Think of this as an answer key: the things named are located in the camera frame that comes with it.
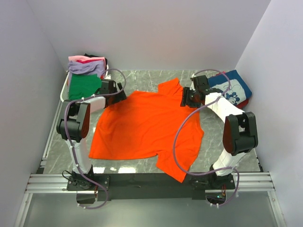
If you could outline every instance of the white wall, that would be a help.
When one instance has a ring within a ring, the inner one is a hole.
[[[0,7],[0,226],[15,222],[39,167],[64,71],[25,0]]]
[[[64,67],[91,52],[120,69],[233,69],[270,0],[28,0]]]
[[[253,91],[257,153],[289,227],[303,221],[302,15],[302,0],[272,0],[236,67]]]

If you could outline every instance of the white basket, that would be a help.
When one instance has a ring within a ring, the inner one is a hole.
[[[66,79],[65,79],[64,85],[62,87],[61,93],[60,93],[61,102],[64,102],[64,100],[68,99],[69,89],[68,89],[68,86],[67,86],[67,81],[68,81],[68,76],[69,75],[70,75],[70,72],[68,72],[67,75],[66,75]],[[107,75],[108,75],[108,71],[106,71],[104,78],[107,78]]]

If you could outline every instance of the green cloth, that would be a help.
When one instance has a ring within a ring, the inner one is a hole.
[[[94,75],[77,75],[72,74],[71,84],[69,89],[69,99],[87,98],[96,92],[101,87],[102,80]]]

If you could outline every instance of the gray marble surface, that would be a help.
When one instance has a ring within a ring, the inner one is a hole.
[[[132,70],[124,71],[127,77],[125,88],[126,95],[133,91],[157,92],[158,84],[165,81],[179,78],[181,86],[191,85],[190,77],[193,70]],[[213,76],[214,72],[207,72],[207,77]],[[112,78],[117,82],[123,79],[118,73],[113,72]],[[87,136],[87,146],[90,149],[94,129],[103,111],[94,112],[90,116],[90,130]],[[205,134],[202,138],[201,148],[198,158],[195,160],[190,170],[193,172],[203,172],[209,170],[223,150],[222,135],[223,122],[217,115],[209,109],[200,112],[200,124]],[[44,174],[60,174],[63,170],[71,171],[71,156],[66,143],[61,136],[53,132],[53,140],[45,165]],[[162,173],[156,167],[157,156],[134,160],[100,160],[92,159],[95,173]],[[241,172],[259,172],[258,159],[255,150],[246,154],[240,161],[238,170]]]

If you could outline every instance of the orange cloth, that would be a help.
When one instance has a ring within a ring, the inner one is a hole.
[[[126,100],[109,106],[100,117],[90,158],[123,160],[158,155],[156,166],[183,182],[172,146],[178,128],[194,108],[180,107],[183,88],[173,79],[158,85],[158,93],[134,91]],[[188,170],[198,156],[204,132],[199,113],[182,128],[177,144],[178,162]]]

